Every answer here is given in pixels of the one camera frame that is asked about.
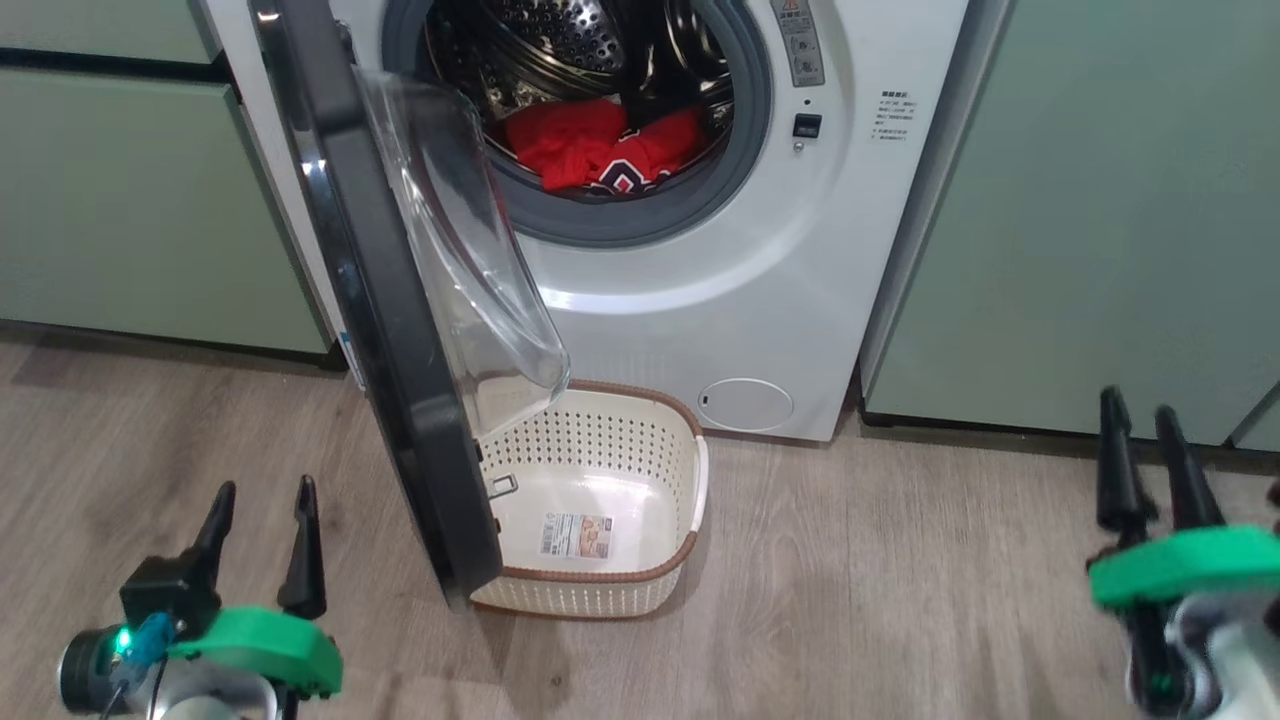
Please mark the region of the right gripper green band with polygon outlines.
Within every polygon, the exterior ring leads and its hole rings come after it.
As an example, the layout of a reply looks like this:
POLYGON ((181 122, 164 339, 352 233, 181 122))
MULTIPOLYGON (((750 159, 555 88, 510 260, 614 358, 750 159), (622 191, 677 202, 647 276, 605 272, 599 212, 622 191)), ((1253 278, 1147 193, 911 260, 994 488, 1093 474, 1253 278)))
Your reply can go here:
POLYGON ((1280 538, 1224 527, 1176 411, 1158 406, 1155 427, 1176 533, 1147 541, 1158 510, 1123 393, 1103 388, 1096 521, 1132 547, 1096 559, 1088 579, 1126 633, 1126 697, 1142 720, 1280 720, 1280 538))

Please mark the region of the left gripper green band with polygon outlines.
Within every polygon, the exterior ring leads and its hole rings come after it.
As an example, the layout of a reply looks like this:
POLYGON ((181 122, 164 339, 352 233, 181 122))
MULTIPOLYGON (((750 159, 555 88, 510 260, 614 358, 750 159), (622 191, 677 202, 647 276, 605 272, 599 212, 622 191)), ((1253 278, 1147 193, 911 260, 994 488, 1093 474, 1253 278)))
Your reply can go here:
MULTIPOLYGON (((195 577, 215 585, 237 487, 224 482, 186 551, 195 577)), ((78 633, 58 664, 58 694, 70 714, 296 714, 344 685, 344 660, 314 620, 328 610, 317 488, 302 475, 296 533, 276 605, 221 610, 209 629, 178 641, 145 673, 118 665, 111 641, 127 625, 78 633)))

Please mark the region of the black round glass machine door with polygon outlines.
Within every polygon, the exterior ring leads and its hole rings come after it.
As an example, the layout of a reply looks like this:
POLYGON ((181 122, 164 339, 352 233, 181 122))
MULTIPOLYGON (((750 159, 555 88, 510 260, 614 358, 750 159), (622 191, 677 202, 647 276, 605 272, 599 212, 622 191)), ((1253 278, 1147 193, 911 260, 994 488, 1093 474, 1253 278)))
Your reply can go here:
POLYGON ((472 104, 353 63, 326 0, 247 0, 337 311, 452 609, 503 570, 480 445, 548 409, 570 356, 472 104))

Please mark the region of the red sports jersey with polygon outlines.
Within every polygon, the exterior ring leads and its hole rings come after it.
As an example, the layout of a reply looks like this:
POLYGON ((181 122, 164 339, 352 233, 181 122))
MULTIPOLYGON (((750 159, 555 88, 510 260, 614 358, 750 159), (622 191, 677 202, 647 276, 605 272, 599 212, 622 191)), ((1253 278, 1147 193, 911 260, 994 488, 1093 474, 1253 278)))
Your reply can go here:
POLYGON ((643 126, 611 97, 541 102, 503 120, 506 146, 549 193, 649 192, 678 174, 709 146, 699 106, 643 126))

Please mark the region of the narrow green cabinet door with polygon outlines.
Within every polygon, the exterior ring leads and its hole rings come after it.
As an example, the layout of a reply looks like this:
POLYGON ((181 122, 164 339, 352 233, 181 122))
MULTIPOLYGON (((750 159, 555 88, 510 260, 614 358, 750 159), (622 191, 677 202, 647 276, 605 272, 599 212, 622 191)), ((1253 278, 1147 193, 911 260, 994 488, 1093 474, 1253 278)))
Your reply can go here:
POLYGON ((1280 380, 1249 410, 1231 433, 1230 445, 1249 451, 1280 454, 1280 380))

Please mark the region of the product label sticker in basket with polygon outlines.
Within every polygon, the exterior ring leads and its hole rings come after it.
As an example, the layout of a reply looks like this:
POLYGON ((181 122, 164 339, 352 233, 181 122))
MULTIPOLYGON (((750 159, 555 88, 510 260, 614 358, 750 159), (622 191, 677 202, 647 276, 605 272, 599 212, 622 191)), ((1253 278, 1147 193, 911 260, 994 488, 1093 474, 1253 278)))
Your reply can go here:
POLYGON ((547 512, 539 553, 558 559, 607 560, 614 519, 603 515, 547 512))

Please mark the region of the large green cabinet door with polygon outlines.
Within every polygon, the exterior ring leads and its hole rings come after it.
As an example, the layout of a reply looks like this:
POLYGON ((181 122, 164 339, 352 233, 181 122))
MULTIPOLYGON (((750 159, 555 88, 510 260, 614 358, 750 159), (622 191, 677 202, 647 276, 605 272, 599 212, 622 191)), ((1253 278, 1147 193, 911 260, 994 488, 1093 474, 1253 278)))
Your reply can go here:
POLYGON ((0 320, 332 347, 228 83, 0 67, 0 320))

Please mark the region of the cream perforated laundry basket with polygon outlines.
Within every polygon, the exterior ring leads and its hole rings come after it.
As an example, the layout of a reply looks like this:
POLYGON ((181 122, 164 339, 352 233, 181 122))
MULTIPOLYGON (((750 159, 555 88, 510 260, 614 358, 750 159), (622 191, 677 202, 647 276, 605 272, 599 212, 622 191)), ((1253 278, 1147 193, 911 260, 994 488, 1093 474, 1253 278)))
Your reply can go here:
POLYGON ((709 451, 698 419, 657 391, 575 380, 548 409, 479 443, 503 568, 485 609, 627 619, 675 592, 701 529, 709 451), (539 553, 547 512, 614 519, 611 557, 539 553))

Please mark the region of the white front-load washing machine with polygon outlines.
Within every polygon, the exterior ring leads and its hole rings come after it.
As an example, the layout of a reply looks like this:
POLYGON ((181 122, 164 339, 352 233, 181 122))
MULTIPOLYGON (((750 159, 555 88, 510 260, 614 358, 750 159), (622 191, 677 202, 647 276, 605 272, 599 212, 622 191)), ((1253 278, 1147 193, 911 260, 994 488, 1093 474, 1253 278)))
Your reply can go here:
MULTIPOLYGON (((969 0, 326 0, 355 64, 461 92, 576 380, 660 391, 705 428, 824 442, 969 0), (707 95, 710 145, 630 199, 548 193, 507 111, 707 95)), ((247 0, 204 0, 265 138, 324 319, 344 331, 247 0)))

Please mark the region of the wide green cabinet panel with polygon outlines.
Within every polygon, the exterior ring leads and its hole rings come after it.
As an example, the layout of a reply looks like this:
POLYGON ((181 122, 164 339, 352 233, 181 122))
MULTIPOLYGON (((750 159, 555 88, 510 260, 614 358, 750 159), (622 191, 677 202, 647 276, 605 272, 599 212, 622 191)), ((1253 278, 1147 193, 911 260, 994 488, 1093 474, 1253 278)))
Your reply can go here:
POLYGON ((868 419, 1230 445, 1280 380, 1280 0, 970 0, 868 419))

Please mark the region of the small green cabinet drawer front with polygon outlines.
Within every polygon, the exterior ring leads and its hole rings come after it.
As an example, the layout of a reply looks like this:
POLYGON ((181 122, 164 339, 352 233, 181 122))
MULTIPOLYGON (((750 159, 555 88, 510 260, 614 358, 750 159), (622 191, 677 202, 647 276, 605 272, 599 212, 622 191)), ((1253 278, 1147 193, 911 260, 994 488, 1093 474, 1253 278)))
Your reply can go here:
POLYGON ((221 44, 201 0, 0 0, 0 49, 202 65, 221 44))

